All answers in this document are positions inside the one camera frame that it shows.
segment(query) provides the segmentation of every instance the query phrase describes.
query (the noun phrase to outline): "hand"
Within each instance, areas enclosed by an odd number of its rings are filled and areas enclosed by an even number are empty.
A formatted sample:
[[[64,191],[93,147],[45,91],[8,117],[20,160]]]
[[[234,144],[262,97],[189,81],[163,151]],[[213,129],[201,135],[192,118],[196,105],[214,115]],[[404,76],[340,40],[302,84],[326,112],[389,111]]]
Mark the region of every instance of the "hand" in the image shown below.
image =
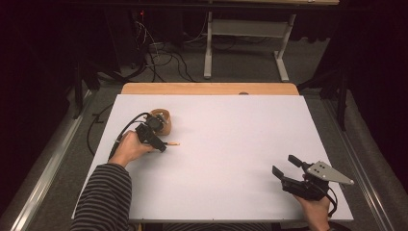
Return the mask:
[[[118,164],[126,167],[131,161],[136,160],[146,152],[152,151],[151,145],[143,144],[139,141],[138,134],[134,131],[127,131],[120,141],[114,156],[108,161],[111,164]]]
[[[293,195],[299,201],[303,209],[303,215],[313,231],[327,231],[330,229],[328,222],[328,211],[330,200],[325,196],[320,201],[306,200]]]

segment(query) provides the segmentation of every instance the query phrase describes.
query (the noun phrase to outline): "striped shirt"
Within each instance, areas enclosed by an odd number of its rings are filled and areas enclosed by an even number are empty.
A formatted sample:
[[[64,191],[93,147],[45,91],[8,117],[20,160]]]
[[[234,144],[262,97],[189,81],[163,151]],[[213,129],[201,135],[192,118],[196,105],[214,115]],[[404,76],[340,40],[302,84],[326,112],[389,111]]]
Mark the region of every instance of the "striped shirt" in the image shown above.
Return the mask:
[[[96,167],[79,199],[70,230],[129,230],[132,181],[120,165]],[[164,231],[269,231],[269,223],[165,223]]]
[[[128,230],[132,181],[120,165],[96,167],[79,199],[70,230]]]

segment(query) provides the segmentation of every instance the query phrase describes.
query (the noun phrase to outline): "white table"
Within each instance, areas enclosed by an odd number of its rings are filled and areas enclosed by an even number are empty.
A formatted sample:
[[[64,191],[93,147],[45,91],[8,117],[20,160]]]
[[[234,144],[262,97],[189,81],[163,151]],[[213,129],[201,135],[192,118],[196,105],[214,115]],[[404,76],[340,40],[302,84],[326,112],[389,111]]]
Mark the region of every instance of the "white table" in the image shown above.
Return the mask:
[[[282,191],[272,173],[301,180],[303,171],[288,162],[330,165],[305,100],[299,95],[117,96],[89,176],[108,160],[115,138],[136,115],[164,108],[178,141],[128,165],[133,182],[131,221],[284,222],[303,220],[297,201]],[[353,220],[344,195],[333,220]]]

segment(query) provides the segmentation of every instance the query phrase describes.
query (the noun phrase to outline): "dark wall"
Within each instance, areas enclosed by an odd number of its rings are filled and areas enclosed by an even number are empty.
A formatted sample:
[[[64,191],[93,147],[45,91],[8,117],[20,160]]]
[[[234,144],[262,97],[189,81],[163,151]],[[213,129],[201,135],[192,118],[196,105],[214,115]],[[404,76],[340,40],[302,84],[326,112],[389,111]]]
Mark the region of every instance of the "dark wall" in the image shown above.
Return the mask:
[[[73,80],[52,5],[7,2],[0,4],[1,215],[65,115]]]
[[[371,135],[408,192],[408,11],[389,1],[374,15],[350,89]]]
[[[342,60],[349,89],[385,159],[408,190],[408,3],[378,0],[344,17],[317,76]]]

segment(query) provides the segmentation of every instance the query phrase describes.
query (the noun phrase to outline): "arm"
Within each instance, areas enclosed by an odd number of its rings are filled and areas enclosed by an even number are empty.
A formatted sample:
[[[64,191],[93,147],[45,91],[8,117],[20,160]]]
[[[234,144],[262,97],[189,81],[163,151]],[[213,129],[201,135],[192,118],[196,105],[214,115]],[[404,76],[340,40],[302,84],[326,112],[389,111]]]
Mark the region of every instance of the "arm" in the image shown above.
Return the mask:
[[[135,132],[127,132],[107,164],[96,167],[79,199],[70,230],[127,230],[132,181],[125,167],[143,153]]]

